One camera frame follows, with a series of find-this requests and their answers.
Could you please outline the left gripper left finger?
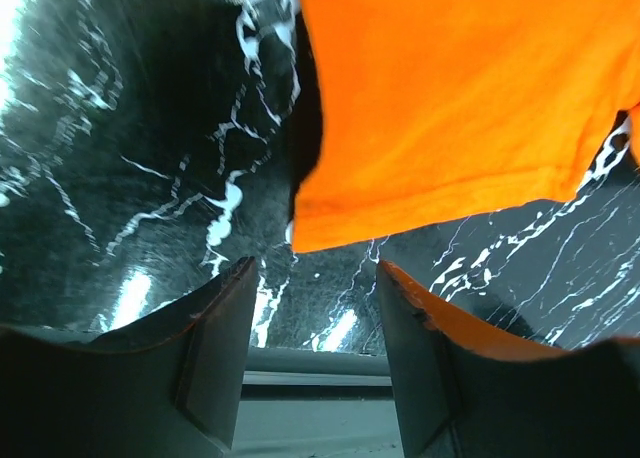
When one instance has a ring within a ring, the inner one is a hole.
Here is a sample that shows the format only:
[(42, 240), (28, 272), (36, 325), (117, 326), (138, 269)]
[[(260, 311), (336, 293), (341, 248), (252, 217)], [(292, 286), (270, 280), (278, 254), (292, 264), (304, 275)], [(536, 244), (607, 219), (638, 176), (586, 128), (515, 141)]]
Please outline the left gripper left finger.
[(5, 457), (221, 457), (232, 447), (257, 294), (243, 258), (103, 334), (3, 326)]

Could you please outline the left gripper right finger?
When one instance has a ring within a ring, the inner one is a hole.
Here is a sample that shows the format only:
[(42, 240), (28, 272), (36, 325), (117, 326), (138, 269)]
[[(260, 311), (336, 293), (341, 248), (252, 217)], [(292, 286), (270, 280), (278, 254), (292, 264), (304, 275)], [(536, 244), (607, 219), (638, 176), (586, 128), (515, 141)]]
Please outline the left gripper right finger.
[(406, 456), (638, 455), (637, 339), (566, 351), (492, 326), (393, 263), (376, 284)]

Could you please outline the orange t shirt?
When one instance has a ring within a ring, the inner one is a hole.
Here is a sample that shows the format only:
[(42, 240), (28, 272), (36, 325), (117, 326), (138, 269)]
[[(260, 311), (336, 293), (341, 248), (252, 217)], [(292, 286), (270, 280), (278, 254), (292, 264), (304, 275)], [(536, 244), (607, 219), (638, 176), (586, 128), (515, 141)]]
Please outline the orange t shirt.
[(572, 200), (639, 112), (639, 0), (300, 0), (320, 158), (299, 253)]

